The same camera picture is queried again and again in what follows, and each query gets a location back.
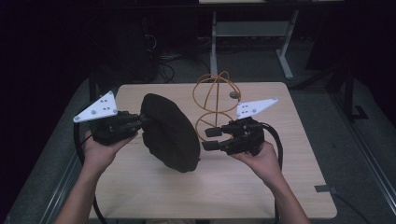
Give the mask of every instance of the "gray floor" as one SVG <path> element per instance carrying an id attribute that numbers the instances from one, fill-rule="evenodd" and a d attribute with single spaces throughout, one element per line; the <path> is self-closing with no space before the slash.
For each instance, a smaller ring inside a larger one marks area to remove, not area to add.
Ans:
<path id="1" fill-rule="evenodd" d="M 274 43 L 264 43 L 263 48 L 255 48 L 235 54 L 219 54 L 219 71 L 228 71 L 233 82 L 280 81 L 293 86 L 312 77 L 317 71 L 306 71 L 304 66 L 309 56 L 312 43 L 293 41 L 287 54 L 294 80 L 286 80 L 274 51 Z M 208 64 L 209 55 L 200 55 Z M 177 60 L 168 65 L 175 69 L 175 83 L 194 83 L 208 73 L 202 62 Z M 152 83 L 163 83 L 157 76 Z M 334 96 L 324 90 L 327 78 L 314 83 L 302 91 L 290 91 L 306 134 L 317 157 L 318 164 L 327 184 L 336 188 L 340 194 L 372 223 L 396 223 L 396 216 L 390 209 L 381 188 L 377 185 L 369 166 L 364 159 L 359 144 L 354 140 L 342 113 L 339 112 Z M 396 164 L 396 131 L 382 111 L 376 106 L 366 87 L 358 81 L 355 83 L 356 105 L 361 105 L 370 119 L 358 120 L 359 128 L 376 159 L 396 186 L 394 170 Z M 75 157 L 73 147 L 72 118 L 79 108 L 88 102 L 87 82 L 81 84 L 70 105 L 66 108 L 57 128 L 44 149 L 35 169 L 31 173 L 20 197 L 11 212 L 11 223 L 48 223 L 49 204 L 56 204 L 52 199 L 71 159 Z M 69 177 L 74 180 L 78 171 Z M 327 220 L 313 219 L 313 223 L 364 223 L 363 220 L 345 203 L 334 198 L 338 214 Z M 109 220 L 109 223 L 140 223 L 140 220 Z"/>

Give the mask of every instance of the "desk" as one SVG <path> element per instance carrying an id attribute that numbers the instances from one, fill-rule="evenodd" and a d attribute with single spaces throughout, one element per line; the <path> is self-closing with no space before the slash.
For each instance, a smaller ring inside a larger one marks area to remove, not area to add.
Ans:
<path id="1" fill-rule="evenodd" d="M 200 0 L 200 4 L 252 4 L 252 3 L 268 3 L 265 0 Z M 283 73 L 286 79 L 293 79 L 286 59 L 286 51 L 288 49 L 291 35 L 293 33 L 295 22 L 297 21 L 299 10 L 294 9 L 289 21 L 217 21 L 216 11 L 213 13 L 212 21 L 212 50 L 210 53 L 210 73 L 216 75 L 218 73 L 217 57 L 216 57 L 216 37 L 217 36 L 284 36 L 285 41 L 280 49 L 276 50 L 276 56 L 279 59 Z"/>
<path id="2" fill-rule="evenodd" d="M 208 83 L 201 84 L 196 98 L 203 99 Z M 317 193 L 325 185 L 317 160 L 306 137 L 289 91 L 283 83 L 236 83 L 242 102 L 277 97 L 278 103 L 254 119 L 272 125 L 284 147 L 283 172 L 309 217 L 330 218 L 336 208 L 329 192 Z M 192 124 L 205 111 L 192 100 L 195 84 L 148 84 L 121 86 L 119 110 L 139 113 L 143 97 L 157 93 L 174 101 Z M 220 84 L 221 105 L 234 105 L 231 88 Z M 228 113 L 235 117 L 235 110 Z M 227 120 L 219 118 L 219 125 Z M 105 217 L 119 218 L 268 218 L 274 217 L 274 197 L 242 162 L 221 151 L 202 149 L 194 172 L 167 168 L 149 153 L 142 131 L 117 155 L 102 175 L 96 190 Z M 275 142 L 269 133 L 266 140 Z"/>

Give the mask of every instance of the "black cable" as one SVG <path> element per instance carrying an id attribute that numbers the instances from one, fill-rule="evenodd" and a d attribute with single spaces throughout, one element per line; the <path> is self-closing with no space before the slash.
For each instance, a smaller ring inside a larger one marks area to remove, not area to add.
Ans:
<path id="1" fill-rule="evenodd" d="M 209 67 L 209 65 L 207 65 L 207 63 L 204 62 L 204 60 L 198 59 L 198 58 L 191 58 L 191 57 L 187 57 L 187 56 L 184 56 L 184 55 L 178 55 L 178 56 L 176 56 L 176 57 L 174 57 L 174 58 L 163 59 L 163 62 L 164 62 L 164 63 L 170 63 L 170 62 L 172 62 L 172 61 L 176 61 L 176 60 L 186 60 L 186 59 L 187 59 L 187 60 L 192 60 L 192 61 L 198 61 L 199 63 L 202 63 L 202 64 L 205 66 L 207 72 L 210 73 L 210 67 Z"/>
<path id="2" fill-rule="evenodd" d="M 84 109 L 88 108 L 88 106 L 90 106 L 91 104 L 88 105 L 84 105 L 79 111 L 78 114 L 83 111 Z M 85 143 L 85 141 L 87 141 L 89 138 L 91 137 L 91 135 L 87 138 L 84 139 L 84 141 L 80 142 L 80 138 L 79 138 L 79 123 L 74 123 L 74 143 L 75 143 L 75 148 L 76 148 L 76 153 L 78 155 L 79 161 L 81 162 L 81 165 L 84 165 L 84 161 L 85 161 L 85 156 L 84 156 L 84 149 L 82 148 L 82 145 Z M 93 196 L 93 209 L 96 213 L 96 215 L 98 216 L 99 221 L 102 224 L 107 224 L 105 218 L 103 217 L 99 206 L 98 206 L 98 202 L 96 200 L 96 195 Z"/>
<path id="3" fill-rule="evenodd" d="M 367 219 L 367 217 L 365 217 L 363 215 L 363 213 L 361 213 L 357 208 L 355 208 L 355 206 L 352 205 L 352 203 L 348 202 L 345 198 L 343 198 L 339 193 L 332 193 L 332 195 L 334 195 L 336 198 L 338 198 L 339 200 L 341 200 L 343 203 L 345 203 L 346 205 L 348 205 L 353 211 L 355 211 L 363 220 L 365 223 L 367 224 L 371 224 L 371 222 L 369 221 L 369 219 Z"/>
<path id="4" fill-rule="evenodd" d="M 160 68 L 158 72 L 160 76 L 165 80 L 165 83 L 174 82 L 173 79 L 175 77 L 175 69 L 172 66 L 165 63 L 161 63 L 160 65 L 163 67 L 163 69 Z M 165 67 L 168 67 L 172 71 L 172 75 L 170 77 L 166 74 Z"/>
<path id="5" fill-rule="evenodd" d="M 282 170 L 282 164 L 283 164 L 283 146 L 282 143 L 280 142 L 279 134 L 277 134 L 277 131 L 270 126 L 269 124 L 266 123 L 261 123 L 262 127 L 270 133 L 276 142 L 276 148 L 277 148 L 277 162 L 279 163 L 280 170 Z M 279 222 L 279 211 L 277 209 L 277 205 L 275 202 L 275 224 Z"/>

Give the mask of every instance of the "wrist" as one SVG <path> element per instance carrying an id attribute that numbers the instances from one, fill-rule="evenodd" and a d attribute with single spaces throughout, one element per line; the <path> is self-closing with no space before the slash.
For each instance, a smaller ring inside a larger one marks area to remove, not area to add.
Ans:
<path id="1" fill-rule="evenodd" d="M 80 176 L 87 181 L 93 181 L 97 182 L 102 175 L 103 172 L 99 172 L 95 169 L 92 169 L 91 167 L 88 167 L 86 165 L 82 166 Z"/>
<path id="2" fill-rule="evenodd" d="M 266 182 L 265 185 L 275 194 L 289 189 L 289 184 L 283 175 L 277 175 Z"/>

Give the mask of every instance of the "black fabric object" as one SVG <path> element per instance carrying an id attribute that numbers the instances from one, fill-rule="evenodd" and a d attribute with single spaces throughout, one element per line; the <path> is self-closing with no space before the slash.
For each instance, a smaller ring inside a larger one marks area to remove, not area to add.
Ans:
<path id="1" fill-rule="evenodd" d="M 150 119 L 142 127 L 149 152 L 169 168 L 181 173 L 194 171 L 201 146 L 195 129 L 178 106 L 149 93 L 143 99 L 141 114 Z"/>

